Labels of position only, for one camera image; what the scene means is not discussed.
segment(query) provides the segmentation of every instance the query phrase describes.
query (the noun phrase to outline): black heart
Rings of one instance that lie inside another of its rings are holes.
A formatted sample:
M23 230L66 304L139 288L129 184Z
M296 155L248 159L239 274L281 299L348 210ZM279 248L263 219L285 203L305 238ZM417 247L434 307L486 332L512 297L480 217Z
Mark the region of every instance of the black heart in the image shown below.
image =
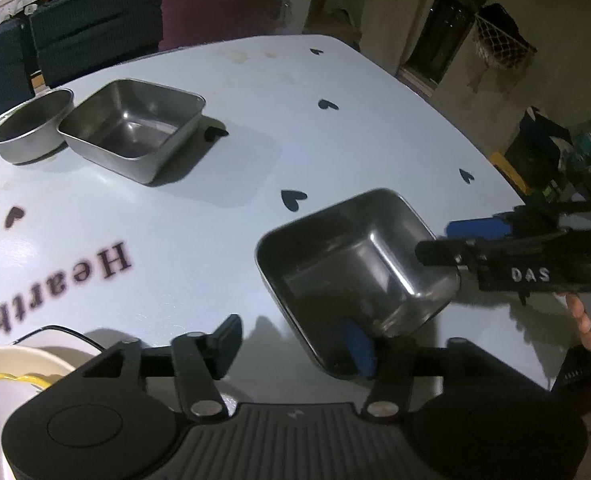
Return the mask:
M229 132L216 126L209 126L205 130L205 140L207 142L213 142L216 140L216 137L226 137L227 135L229 135Z
M464 171L462 169L460 169L460 176L462 177L462 180L464 180L467 184L470 184L472 180L475 180L471 173L469 173L468 171Z
M7 214L7 218L4 219L4 228L9 229L16 220L20 220L24 216L24 209L13 206L9 209L9 213Z
M327 101L326 99L320 99L318 101L318 106L322 108L322 110L326 110L327 108L333 108L334 110L339 110L338 105L332 103L331 101Z
M294 189L283 189L280 194L282 195L282 203L294 213L300 209L300 204L297 202L298 200L306 200L309 198L307 193L302 191L296 191Z

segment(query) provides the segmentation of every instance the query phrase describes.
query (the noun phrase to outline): yellow object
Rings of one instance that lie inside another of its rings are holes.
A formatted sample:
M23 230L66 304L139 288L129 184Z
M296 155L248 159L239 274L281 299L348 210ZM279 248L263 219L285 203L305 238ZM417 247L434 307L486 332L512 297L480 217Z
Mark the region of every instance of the yellow object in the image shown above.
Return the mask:
M529 187L520 174L515 170L507 159L500 152L495 152L489 157L489 162L501 171L515 186L526 196L533 193L533 188Z
M19 381L21 383L31 383L39 388L42 388L43 390L46 390L53 384L53 382L47 381L46 379L35 375L22 375L20 377L16 377L15 375L11 374L0 374L0 379Z

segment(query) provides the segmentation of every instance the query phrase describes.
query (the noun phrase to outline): square metal container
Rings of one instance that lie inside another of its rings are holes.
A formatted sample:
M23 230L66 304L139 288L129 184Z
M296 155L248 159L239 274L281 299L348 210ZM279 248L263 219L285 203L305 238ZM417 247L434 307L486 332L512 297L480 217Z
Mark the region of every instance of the square metal container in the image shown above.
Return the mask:
M58 125L74 152L148 184L195 132L205 99L134 79L118 79L79 104Z
M376 189L275 229L256 261L315 360L334 376L357 370L339 327L409 335L460 288L453 267L425 267L415 246L434 236L397 193Z

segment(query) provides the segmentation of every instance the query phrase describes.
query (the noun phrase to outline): chair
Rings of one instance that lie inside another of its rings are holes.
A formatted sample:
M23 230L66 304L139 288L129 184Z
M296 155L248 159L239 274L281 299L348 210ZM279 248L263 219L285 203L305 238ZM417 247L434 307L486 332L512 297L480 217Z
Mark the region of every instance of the chair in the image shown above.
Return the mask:
M31 15L38 64L55 87L157 52L162 0L53 0Z
M22 28L17 20L0 25L0 114L34 97L22 55Z

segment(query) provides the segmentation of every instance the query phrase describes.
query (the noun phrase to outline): tabletop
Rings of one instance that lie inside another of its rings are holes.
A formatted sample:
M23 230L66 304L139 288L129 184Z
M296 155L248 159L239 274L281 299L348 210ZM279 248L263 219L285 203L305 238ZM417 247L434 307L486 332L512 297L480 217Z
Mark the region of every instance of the tabletop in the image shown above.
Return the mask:
M361 403L304 351L256 267L263 234L361 192L398 192L436 234L520 200L456 128L406 86L324 36L248 38L175 50L74 80L76 103L117 78L201 94L204 124L229 131L197 160L178 157L142 186L65 149L0 158L0 344L60 324L109 345L167 345L242 316L245 341L224 380L239 400ZM461 171L472 178L468 183ZM296 212L281 191L307 199ZM471 277L418 332L462 336L549 387L573 322L549 296L483 294ZM419 382L416 398L434 383Z

